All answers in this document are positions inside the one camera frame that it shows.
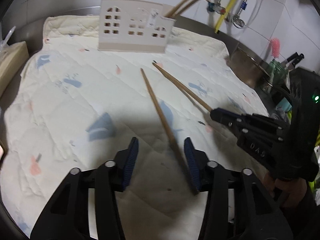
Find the right hand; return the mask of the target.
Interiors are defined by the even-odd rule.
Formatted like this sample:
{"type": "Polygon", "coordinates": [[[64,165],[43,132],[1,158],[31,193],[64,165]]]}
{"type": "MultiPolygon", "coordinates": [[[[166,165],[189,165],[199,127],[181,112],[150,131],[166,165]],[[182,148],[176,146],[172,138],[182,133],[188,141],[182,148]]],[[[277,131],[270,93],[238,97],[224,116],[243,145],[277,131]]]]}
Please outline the right hand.
{"type": "Polygon", "coordinates": [[[282,181],[273,178],[270,172],[265,174],[263,185],[272,197],[280,199],[284,207],[296,206],[307,192],[307,183],[304,179],[299,178],[294,181],[282,181]]]}

